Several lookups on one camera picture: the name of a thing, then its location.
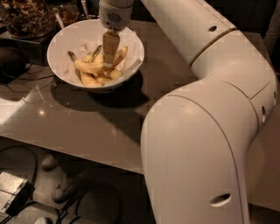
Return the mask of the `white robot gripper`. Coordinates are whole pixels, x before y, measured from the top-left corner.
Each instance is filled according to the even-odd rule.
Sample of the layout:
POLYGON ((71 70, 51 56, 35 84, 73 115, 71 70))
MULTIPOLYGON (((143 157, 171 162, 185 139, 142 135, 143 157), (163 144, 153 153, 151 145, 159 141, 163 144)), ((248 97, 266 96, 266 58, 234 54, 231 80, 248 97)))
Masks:
POLYGON ((120 44, 118 32, 130 23, 134 0, 100 0, 99 18, 102 25, 109 30, 102 37, 103 63, 111 67, 120 44))

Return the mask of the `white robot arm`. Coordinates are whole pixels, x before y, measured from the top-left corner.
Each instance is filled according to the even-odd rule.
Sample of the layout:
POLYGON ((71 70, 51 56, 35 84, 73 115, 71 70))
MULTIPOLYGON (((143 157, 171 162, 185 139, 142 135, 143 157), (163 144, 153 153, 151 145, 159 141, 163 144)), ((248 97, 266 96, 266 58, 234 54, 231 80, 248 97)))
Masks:
POLYGON ((197 77, 145 117, 157 224, 249 224, 247 150, 277 102, 270 63, 206 0, 141 0, 197 77))

